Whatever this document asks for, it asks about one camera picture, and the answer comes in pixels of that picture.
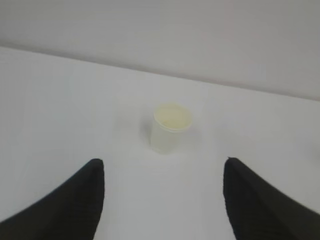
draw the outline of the white paper cup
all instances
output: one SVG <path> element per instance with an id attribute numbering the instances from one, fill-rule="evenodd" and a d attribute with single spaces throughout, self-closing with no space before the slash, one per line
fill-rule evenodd
<path id="1" fill-rule="evenodd" d="M 153 114 L 151 148 L 161 154 L 172 152 L 192 123 L 191 112 L 175 103 L 160 105 Z"/>

